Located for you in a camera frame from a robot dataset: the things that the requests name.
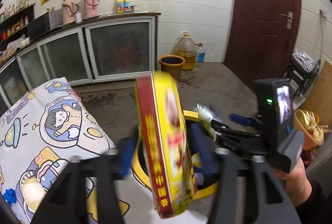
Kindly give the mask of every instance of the door handle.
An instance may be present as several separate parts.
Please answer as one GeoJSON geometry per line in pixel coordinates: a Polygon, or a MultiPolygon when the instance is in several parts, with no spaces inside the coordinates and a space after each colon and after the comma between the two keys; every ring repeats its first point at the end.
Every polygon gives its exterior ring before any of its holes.
{"type": "Polygon", "coordinates": [[[289,16],[289,15],[286,15],[286,14],[280,14],[280,15],[282,15],[282,16],[286,16],[286,17],[290,18],[290,16],[289,16]]]}
{"type": "Polygon", "coordinates": [[[280,14],[280,15],[288,17],[286,28],[289,29],[289,30],[291,30],[292,29],[292,24],[293,24],[293,16],[294,16],[294,14],[292,12],[288,12],[288,15],[286,15],[286,14],[280,14]]]}

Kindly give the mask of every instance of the pink thermos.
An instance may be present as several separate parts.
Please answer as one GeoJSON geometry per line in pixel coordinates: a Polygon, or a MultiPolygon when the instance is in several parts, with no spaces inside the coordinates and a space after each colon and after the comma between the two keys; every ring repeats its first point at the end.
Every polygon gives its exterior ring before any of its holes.
{"type": "Polygon", "coordinates": [[[73,0],[64,0],[62,5],[63,23],[71,23],[75,21],[74,13],[78,11],[78,5],[73,0]]]}
{"type": "Polygon", "coordinates": [[[98,15],[97,5],[99,0],[84,0],[85,17],[98,15]]]}

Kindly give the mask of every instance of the orange basket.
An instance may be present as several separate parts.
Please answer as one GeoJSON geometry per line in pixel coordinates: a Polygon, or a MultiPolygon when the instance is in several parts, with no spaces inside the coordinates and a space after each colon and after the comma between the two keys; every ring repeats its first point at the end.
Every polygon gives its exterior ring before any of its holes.
{"type": "MultiPolygon", "coordinates": [[[[296,111],[294,112],[293,116],[293,125],[296,130],[302,131],[304,133],[304,145],[303,150],[305,151],[312,151],[314,150],[318,145],[322,145],[324,143],[324,138],[321,141],[317,141],[313,135],[311,135],[301,124],[300,120],[298,120],[298,116],[296,115],[296,111]]],[[[319,117],[318,115],[314,114],[316,124],[319,123],[319,117]]]]}

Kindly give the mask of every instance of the cartoon bedsheet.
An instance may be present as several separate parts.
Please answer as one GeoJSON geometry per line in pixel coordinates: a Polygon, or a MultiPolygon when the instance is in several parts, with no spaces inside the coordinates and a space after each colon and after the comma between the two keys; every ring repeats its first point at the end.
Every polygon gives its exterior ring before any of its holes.
{"type": "MultiPolygon", "coordinates": [[[[34,206],[22,195],[25,183],[37,180],[47,192],[71,156],[93,158],[114,147],[67,80],[51,80],[27,92],[0,117],[0,192],[15,190],[18,202],[12,210],[29,224],[34,206]]],[[[92,224],[98,222],[96,188],[95,178],[87,178],[87,212],[92,224]]],[[[126,223],[199,224],[207,220],[210,199],[192,203],[193,211],[161,220],[153,209],[150,190],[132,174],[118,181],[117,189],[126,223]]]]}

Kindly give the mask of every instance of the detergent bottle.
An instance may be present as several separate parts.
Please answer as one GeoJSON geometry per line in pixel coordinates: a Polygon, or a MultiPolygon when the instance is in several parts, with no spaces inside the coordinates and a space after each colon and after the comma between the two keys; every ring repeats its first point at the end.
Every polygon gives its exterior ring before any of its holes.
{"type": "Polygon", "coordinates": [[[117,13],[122,14],[124,11],[130,11],[130,0],[117,0],[117,13]]]}
{"type": "Polygon", "coordinates": [[[189,37],[188,31],[182,31],[183,37],[177,42],[172,50],[172,55],[178,55],[185,59],[182,65],[183,71],[191,71],[195,67],[196,44],[189,37]]]}

